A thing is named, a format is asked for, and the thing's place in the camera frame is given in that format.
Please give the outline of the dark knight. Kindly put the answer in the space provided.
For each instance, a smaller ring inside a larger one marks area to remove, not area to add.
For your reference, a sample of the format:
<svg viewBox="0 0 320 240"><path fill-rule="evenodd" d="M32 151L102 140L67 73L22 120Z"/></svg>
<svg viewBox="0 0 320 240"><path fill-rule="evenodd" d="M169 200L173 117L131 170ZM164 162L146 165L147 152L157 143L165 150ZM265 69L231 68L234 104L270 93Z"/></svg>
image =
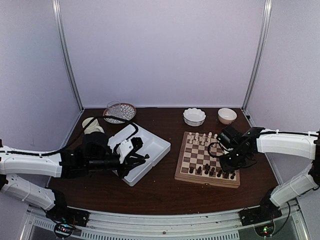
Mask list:
<svg viewBox="0 0 320 240"><path fill-rule="evenodd" d="M224 178L224 179L228 179L228 178L229 178L229 173L228 173L228 172L225 173L224 176L223 176L223 178Z"/></svg>
<svg viewBox="0 0 320 240"><path fill-rule="evenodd" d="M194 174L194 172L195 172L195 168L194 168L194 167L190 167L190 168L189 168L189 173L190 173L190 174Z"/></svg>

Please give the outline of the dark rook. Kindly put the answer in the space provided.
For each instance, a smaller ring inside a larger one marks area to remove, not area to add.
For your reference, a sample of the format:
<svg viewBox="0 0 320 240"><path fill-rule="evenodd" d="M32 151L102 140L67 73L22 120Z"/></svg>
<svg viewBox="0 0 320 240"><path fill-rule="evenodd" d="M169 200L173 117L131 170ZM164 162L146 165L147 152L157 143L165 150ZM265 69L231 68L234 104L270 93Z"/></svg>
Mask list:
<svg viewBox="0 0 320 240"><path fill-rule="evenodd" d="M233 179L235 178L235 175L236 175L236 173L233 172L233 173L231 174L231 176L230 176L230 179L233 180Z"/></svg>

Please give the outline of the dark pawn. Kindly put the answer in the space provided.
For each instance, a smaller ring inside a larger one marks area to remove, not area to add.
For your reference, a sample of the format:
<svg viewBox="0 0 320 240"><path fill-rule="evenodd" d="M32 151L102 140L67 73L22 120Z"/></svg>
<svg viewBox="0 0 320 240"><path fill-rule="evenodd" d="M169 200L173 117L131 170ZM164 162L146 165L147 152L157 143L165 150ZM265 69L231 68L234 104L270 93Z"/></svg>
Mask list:
<svg viewBox="0 0 320 240"><path fill-rule="evenodd" d="M211 171L209 172L209 175L210 175L210 176L213 176L213 175L214 175L214 172L215 172L215 169L212 168Z"/></svg>

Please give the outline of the dark chess piece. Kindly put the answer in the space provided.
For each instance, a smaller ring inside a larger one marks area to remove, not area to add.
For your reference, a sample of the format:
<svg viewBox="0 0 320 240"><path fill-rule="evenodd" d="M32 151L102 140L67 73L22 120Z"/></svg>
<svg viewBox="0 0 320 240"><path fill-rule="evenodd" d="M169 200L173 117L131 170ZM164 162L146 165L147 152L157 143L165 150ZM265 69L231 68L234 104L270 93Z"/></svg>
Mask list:
<svg viewBox="0 0 320 240"><path fill-rule="evenodd" d="M206 165L204 166L204 169L205 169L204 174L205 174L205 175L208 175L208 174L209 174L209 171L210 171L210 166L209 166L208 164L206 164Z"/></svg>

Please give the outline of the white plastic compartment tray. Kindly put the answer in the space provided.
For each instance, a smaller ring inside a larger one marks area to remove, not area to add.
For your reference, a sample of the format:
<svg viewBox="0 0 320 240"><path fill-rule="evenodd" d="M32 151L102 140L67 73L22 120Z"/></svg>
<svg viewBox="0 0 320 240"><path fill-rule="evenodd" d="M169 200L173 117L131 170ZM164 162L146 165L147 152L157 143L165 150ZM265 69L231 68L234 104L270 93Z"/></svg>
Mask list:
<svg viewBox="0 0 320 240"><path fill-rule="evenodd" d="M140 137L143 142L143 146L137 151L137 154L142 156L148 154L149 158L146 159L144 164L130 170L128 175L122 179L130 187L133 187L135 184L137 184L171 150L170 142L160 138L143 127L140 127L136 123L135 125L138 128L138 132L133 137ZM123 142L134 131L135 128L132 125L127 125L125 128L109 138L108 146L110 146L110 148L113 150L116 144Z"/></svg>

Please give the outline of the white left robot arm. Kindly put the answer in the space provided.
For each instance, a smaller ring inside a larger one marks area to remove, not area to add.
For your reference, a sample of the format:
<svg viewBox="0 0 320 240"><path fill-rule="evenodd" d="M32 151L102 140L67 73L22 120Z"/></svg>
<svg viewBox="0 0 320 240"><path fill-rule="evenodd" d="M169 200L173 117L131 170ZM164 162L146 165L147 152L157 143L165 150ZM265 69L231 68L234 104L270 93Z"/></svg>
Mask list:
<svg viewBox="0 0 320 240"><path fill-rule="evenodd" d="M150 157L137 153L143 147L141 137L125 139L114 148L108 145L109 138L102 132L93 132L83 137L74 150L61 149L55 152L18 151L8 146L0 147L0 189L3 193L21 198L53 215L61 222L72 218L63 193L42 189L31 182L18 179L18 174L46 175L54 178L74 179L90 172L116 171L123 179L129 172L144 164Z"/></svg>

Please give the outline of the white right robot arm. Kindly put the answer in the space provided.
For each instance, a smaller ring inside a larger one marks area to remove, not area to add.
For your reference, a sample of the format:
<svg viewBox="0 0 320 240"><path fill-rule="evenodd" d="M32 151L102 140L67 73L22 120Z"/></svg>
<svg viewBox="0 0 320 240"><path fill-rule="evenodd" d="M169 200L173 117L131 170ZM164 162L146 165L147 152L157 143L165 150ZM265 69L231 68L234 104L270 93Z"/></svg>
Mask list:
<svg viewBox="0 0 320 240"><path fill-rule="evenodd" d="M222 130L218 142L226 149L219 157L223 171L249 165L257 154L268 157L281 184L271 189L256 210L259 220L268 220L276 207L320 188L320 133L294 132L252 127L240 133L232 126Z"/></svg>

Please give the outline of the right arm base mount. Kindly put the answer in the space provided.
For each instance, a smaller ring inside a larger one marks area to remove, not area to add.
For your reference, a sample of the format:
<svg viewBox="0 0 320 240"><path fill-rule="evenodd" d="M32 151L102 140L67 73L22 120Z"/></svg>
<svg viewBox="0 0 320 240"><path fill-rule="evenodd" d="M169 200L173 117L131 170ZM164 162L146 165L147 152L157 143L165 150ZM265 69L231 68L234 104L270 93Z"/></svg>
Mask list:
<svg viewBox="0 0 320 240"><path fill-rule="evenodd" d="M238 214L242 226L255 225L282 216L280 207L275 206L270 200L271 193L274 189L273 187L267 191L261 199L259 206L239 211Z"/></svg>

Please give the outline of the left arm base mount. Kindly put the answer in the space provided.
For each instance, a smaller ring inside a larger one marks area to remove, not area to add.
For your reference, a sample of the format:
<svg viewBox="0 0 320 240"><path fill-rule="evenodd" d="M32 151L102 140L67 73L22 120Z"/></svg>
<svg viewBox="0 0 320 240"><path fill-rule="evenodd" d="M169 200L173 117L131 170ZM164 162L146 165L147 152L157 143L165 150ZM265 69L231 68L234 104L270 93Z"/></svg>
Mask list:
<svg viewBox="0 0 320 240"><path fill-rule="evenodd" d="M70 208L67 206L65 195L57 190L52 190L54 194L54 206L46 210L46 217L53 221L70 224L73 226L86 227L90 213L86 210Z"/></svg>

